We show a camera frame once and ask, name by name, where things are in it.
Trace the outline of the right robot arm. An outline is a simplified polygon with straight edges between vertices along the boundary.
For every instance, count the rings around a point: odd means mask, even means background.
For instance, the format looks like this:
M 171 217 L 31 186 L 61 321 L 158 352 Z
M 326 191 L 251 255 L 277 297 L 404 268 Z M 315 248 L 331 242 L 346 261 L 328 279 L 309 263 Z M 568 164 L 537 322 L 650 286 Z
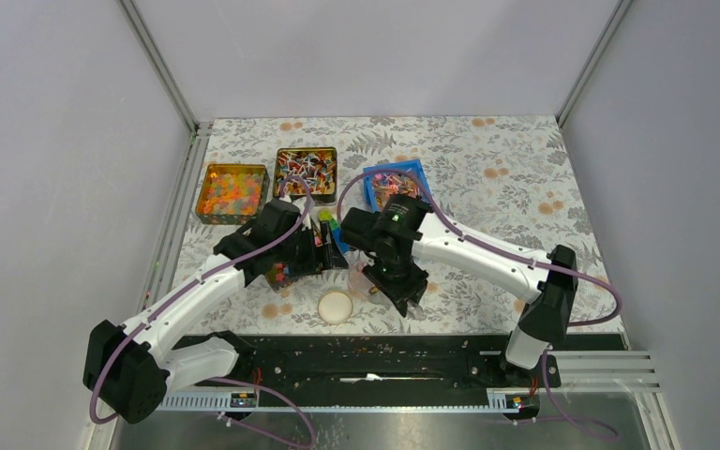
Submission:
M 340 227 L 343 242 L 371 259 L 363 275 L 401 316 L 419 304 L 427 289 L 428 272 L 420 260 L 447 264 L 524 301 L 500 362 L 509 384 L 531 380 L 543 352 L 566 337 L 578 290 L 572 275 L 577 256 L 570 247 L 545 251 L 475 237 L 428 203 L 401 194 L 377 212 L 351 208 Z

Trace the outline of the clear round glass jar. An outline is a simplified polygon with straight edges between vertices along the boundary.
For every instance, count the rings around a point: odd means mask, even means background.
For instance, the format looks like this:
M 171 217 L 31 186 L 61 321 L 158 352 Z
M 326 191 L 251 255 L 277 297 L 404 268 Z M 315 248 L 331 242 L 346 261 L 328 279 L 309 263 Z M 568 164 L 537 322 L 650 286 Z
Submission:
M 358 261 L 350 267 L 347 280 L 349 294 L 356 300 L 381 306 L 384 304 L 385 298 L 374 283 L 364 274 L 363 269 L 367 265 L 366 262 Z

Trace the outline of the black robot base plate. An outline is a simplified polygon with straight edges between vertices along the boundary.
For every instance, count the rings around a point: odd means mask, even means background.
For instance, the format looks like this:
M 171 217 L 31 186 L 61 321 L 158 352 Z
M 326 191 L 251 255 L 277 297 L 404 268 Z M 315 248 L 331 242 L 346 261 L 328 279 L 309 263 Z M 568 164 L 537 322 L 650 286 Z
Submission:
M 306 407 L 471 407 L 488 395 L 528 395 L 539 368 L 503 368 L 502 334 L 243 335 L 227 376 Z

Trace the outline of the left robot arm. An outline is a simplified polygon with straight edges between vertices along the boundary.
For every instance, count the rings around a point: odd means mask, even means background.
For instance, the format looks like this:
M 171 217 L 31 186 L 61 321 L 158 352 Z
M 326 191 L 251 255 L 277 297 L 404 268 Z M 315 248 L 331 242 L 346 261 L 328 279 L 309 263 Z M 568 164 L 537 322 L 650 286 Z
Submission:
M 253 361 L 220 337 L 185 348 L 179 340 L 221 301 L 240 293 L 278 263 L 290 262 L 315 202 L 288 196 L 269 201 L 261 213 L 222 237 L 187 280 L 146 310 L 90 332 L 82 382 L 90 390 L 90 420 L 122 418 L 136 424 L 164 397 L 184 387 L 222 377 L 240 385 Z

